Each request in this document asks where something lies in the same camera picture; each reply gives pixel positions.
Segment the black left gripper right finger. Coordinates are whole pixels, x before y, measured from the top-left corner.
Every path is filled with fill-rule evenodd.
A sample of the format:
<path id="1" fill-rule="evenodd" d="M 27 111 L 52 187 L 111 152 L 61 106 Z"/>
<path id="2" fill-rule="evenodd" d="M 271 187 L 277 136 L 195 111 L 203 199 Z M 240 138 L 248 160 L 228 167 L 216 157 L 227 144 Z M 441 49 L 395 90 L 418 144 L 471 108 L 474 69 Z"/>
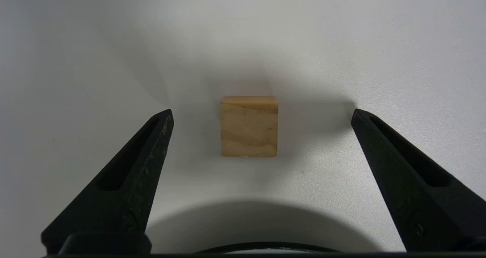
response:
<path id="1" fill-rule="evenodd" d="M 351 126 L 408 252 L 484 252 L 486 203 L 378 116 Z"/>

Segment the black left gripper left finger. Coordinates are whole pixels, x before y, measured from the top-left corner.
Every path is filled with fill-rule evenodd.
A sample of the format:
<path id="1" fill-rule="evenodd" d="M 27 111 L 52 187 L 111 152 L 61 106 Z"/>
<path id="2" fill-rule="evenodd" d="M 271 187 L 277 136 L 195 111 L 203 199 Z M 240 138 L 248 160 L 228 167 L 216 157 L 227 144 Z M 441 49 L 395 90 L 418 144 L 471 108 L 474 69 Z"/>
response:
<path id="1" fill-rule="evenodd" d="M 152 116 L 41 234 L 49 256 L 148 256 L 146 236 L 175 122 Z"/>

